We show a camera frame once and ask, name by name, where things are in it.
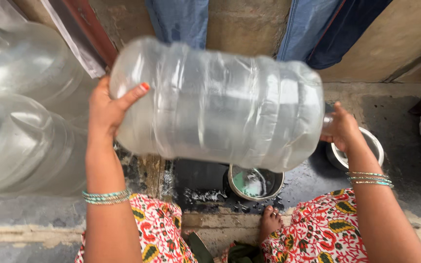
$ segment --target green cloth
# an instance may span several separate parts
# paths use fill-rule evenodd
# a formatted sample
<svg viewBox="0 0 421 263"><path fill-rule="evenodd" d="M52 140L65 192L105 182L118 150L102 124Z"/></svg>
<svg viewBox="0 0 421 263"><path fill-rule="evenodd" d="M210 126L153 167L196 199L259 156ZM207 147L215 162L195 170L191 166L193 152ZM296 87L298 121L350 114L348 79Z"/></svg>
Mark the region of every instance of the green cloth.
<svg viewBox="0 0 421 263"><path fill-rule="evenodd" d="M264 263L264 256L259 247L235 241L235 246L228 251L229 263Z"/></svg>
<svg viewBox="0 0 421 263"><path fill-rule="evenodd" d="M191 232L186 240L199 263L214 263L212 255L195 232ZM235 246L228 251L228 263L264 263L264 256L259 247L235 241Z"/></svg>
<svg viewBox="0 0 421 263"><path fill-rule="evenodd" d="M194 257L199 263L214 263L212 255L209 253L206 246L195 232L191 232L188 235L188 240L186 240L186 243L188 244L188 247L191 249L191 252L193 252Z"/></svg>

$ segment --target orange nail polish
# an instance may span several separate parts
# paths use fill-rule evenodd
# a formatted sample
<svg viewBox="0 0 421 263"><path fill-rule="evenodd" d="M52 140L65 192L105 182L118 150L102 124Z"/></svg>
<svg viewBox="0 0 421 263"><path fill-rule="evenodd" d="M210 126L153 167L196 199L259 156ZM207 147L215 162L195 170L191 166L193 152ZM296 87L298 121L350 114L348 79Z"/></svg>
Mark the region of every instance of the orange nail polish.
<svg viewBox="0 0 421 263"><path fill-rule="evenodd" d="M149 88L150 88L149 84L147 84L147 83L145 83L145 82L142 82L140 86L141 86L141 88L143 88L144 90L149 90Z"/></svg>

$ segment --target hanging jeans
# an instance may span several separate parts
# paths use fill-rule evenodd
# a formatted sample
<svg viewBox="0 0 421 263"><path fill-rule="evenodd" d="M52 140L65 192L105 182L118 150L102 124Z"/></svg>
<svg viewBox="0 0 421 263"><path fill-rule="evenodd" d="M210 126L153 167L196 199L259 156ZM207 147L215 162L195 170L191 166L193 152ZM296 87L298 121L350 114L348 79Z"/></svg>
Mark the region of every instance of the hanging jeans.
<svg viewBox="0 0 421 263"><path fill-rule="evenodd" d="M292 0L278 61L305 61L342 0Z"/></svg>
<svg viewBox="0 0 421 263"><path fill-rule="evenodd" d="M391 1L343 0L307 58L307 64L314 69L324 69L341 62L342 56Z"/></svg>
<svg viewBox="0 0 421 263"><path fill-rule="evenodd" d="M157 38L165 43L206 46L209 0L145 0Z"/></svg>

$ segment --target concrete wall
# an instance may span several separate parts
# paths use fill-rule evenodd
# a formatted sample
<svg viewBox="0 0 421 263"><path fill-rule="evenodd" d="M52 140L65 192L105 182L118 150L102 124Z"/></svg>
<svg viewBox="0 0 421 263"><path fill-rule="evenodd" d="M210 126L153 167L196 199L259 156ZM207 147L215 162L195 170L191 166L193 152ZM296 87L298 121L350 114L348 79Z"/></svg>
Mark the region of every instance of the concrete wall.
<svg viewBox="0 0 421 263"><path fill-rule="evenodd" d="M30 19L47 23L40 0L15 0ZM154 35L144 0L89 0L117 49ZM211 0L207 48L274 56L285 32L290 0ZM327 82L421 82L421 1L393 0L337 65Z"/></svg>
<svg viewBox="0 0 421 263"><path fill-rule="evenodd" d="M90 0L118 49L141 35L155 35L144 0ZM290 0L211 0L207 48L273 56L283 37Z"/></svg>

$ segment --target hand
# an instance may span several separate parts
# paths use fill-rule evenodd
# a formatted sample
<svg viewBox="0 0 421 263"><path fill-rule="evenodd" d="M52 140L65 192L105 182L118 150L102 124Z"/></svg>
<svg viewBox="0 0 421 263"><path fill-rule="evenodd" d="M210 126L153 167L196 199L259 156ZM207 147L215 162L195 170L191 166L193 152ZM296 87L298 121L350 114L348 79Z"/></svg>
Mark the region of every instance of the hand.
<svg viewBox="0 0 421 263"><path fill-rule="evenodd" d="M113 140L129 107L149 91L147 83L129 90L123 97L112 100L109 92L110 77L103 77L92 92L89 101L89 136Z"/></svg>
<svg viewBox="0 0 421 263"><path fill-rule="evenodd" d="M355 141L364 141L355 118L348 113L340 102L334 104L334 120L327 131L331 135L321 135L321 141L334 142L342 152L348 152L349 146Z"/></svg>

